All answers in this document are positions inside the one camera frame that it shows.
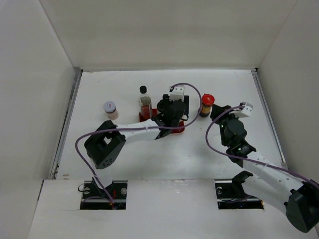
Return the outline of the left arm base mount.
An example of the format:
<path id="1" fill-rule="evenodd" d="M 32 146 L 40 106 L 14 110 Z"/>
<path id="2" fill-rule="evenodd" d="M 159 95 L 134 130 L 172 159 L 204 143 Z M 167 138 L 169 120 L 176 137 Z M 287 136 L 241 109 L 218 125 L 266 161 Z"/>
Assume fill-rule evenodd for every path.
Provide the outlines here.
<path id="1" fill-rule="evenodd" d="M 128 182 L 113 181 L 106 187 L 106 191 L 112 197 L 113 203 L 109 201 L 109 196 L 92 181 L 85 181 L 78 187 L 81 193 L 81 210 L 125 210 L 127 204 Z"/>

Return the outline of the white lid condiment jar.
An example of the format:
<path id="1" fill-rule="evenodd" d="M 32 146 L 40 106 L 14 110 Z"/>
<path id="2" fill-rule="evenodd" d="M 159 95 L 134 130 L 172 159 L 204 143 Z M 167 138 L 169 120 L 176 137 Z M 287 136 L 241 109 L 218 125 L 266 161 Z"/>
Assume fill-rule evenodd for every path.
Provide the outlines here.
<path id="1" fill-rule="evenodd" d="M 103 109 L 110 120 L 116 120 L 118 118 L 118 111 L 114 102 L 105 102 L 103 105 Z"/>

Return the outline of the red lid spice jar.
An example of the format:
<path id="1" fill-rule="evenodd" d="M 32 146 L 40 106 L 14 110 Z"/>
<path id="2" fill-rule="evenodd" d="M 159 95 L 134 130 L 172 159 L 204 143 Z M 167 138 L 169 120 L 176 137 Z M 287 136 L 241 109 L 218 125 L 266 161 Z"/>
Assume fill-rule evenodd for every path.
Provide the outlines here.
<path id="1" fill-rule="evenodd" d="M 215 102 L 215 97 L 211 94 L 204 94 L 201 98 L 201 110 L 199 115 L 203 118 L 210 115 L 212 106 Z"/>

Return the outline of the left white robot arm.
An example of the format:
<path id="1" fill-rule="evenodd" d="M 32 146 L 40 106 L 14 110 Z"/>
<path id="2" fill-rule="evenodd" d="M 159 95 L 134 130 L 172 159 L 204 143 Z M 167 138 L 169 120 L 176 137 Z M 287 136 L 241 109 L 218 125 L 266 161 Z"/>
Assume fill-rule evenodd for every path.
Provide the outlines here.
<path id="1" fill-rule="evenodd" d="M 171 100 L 167 94 L 157 104 L 158 114 L 143 122 L 118 125 L 111 120 L 103 122 L 98 131 L 115 129 L 90 136 L 84 143 L 87 155 L 95 169 L 111 166 L 125 144 L 164 138 L 178 130 L 183 117 L 189 117 L 189 96 L 181 100 Z"/>

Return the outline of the black cap sauce bottle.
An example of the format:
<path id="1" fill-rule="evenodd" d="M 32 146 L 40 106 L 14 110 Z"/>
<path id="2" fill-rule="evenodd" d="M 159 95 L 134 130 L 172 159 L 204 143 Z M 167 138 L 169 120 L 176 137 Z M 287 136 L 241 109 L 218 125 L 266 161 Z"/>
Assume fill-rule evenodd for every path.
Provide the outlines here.
<path id="1" fill-rule="evenodd" d="M 140 104 L 140 114 L 143 117 L 143 119 L 148 120 L 153 116 L 153 109 L 152 109 L 152 101 L 147 93 L 147 87 L 146 86 L 140 86 L 140 98 L 139 98 L 139 104 Z"/>

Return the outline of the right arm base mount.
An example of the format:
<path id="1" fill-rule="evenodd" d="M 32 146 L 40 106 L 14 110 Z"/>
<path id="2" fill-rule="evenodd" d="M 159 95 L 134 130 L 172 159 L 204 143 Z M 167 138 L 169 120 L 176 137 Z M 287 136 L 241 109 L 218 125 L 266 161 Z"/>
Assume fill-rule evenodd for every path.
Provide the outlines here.
<path id="1" fill-rule="evenodd" d="M 215 181 L 217 206 L 220 210 L 264 209 L 263 201 L 244 192 L 242 184 L 253 174 L 242 171 L 232 179 Z"/>

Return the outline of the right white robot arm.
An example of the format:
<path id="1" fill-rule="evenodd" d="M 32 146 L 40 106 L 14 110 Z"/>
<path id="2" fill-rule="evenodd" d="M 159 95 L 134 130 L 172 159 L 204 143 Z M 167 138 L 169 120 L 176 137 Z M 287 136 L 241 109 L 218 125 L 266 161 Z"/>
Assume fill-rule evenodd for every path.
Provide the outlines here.
<path id="1" fill-rule="evenodd" d="M 221 144 L 227 156 L 242 168 L 232 178 L 231 191 L 237 197 L 254 196 L 280 212 L 300 232 L 308 233 L 319 223 L 319 185 L 298 173 L 277 167 L 250 145 L 240 118 L 249 117 L 252 105 L 246 102 L 236 107 L 212 106 L 211 119 L 220 130 Z"/>

